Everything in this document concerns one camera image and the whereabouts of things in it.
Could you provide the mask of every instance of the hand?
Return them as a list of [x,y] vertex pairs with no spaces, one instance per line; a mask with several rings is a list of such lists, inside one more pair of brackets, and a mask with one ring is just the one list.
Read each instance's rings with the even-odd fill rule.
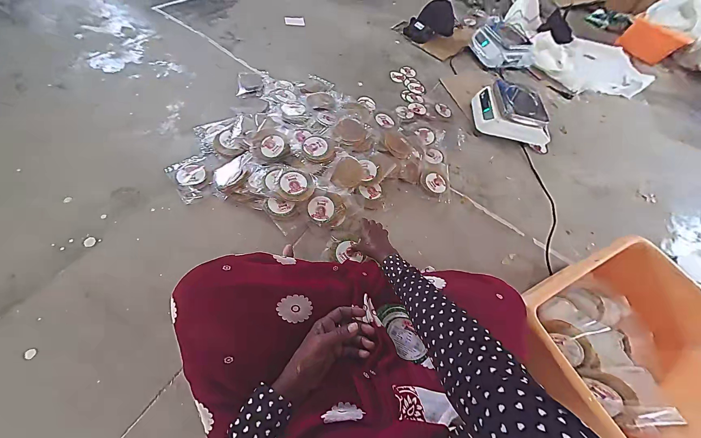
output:
[[338,307],[316,321],[272,388],[297,404],[321,384],[340,357],[368,358],[375,348],[369,339],[375,329],[353,320],[364,315],[358,307]]
[[366,218],[361,219],[361,241],[353,245],[353,249],[374,259],[378,264],[385,257],[398,254],[389,242],[389,232],[383,225]]

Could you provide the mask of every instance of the polka dot sleeve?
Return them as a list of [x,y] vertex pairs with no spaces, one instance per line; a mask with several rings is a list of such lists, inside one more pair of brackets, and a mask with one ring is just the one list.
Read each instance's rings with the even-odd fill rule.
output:
[[261,383],[229,424],[229,438],[275,438],[283,436],[291,419],[291,403],[266,383]]
[[429,349],[463,436],[598,438],[526,367],[398,254],[383,272]]

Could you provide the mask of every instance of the woman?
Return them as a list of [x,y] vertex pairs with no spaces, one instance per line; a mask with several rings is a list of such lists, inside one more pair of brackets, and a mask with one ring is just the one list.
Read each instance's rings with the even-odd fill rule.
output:
[[510,286],[424,276],[366,219],[355,249],[380,268],[256,253],[180,281],[175,333],[209,436],[596,437],[518,362]]

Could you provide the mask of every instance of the plastic crate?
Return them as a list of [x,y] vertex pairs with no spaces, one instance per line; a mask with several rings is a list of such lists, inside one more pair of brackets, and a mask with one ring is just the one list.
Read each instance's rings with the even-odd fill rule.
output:
[[589,273],[626,296],[654,335],[661,362],[655,377],[667,400],[688,421],[685,426],[659,428],[661,436],[701,438],[701,287],[644,238],[618,239],[523,294],[530,327],[527,369],[601,438],[625,436],[537,318],[541,304]]

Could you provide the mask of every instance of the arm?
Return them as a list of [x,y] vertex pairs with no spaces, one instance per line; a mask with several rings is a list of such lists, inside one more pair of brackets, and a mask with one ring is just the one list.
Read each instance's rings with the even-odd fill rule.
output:
[[291,356],[272,386],[261,383],[229,424],[229,438],[277,438],[291,419],[293,404],[299,404],[323,380],[341,357],[367,358],[375,343],[375,329],[352,322],[366,313],[358,307],[338,307],[313,324],[310,333]]
[[445,393],[473,435],[597,438],[466,310],[403,260],[380,224],[364,221],[357,249],[376,259],[429,349]]

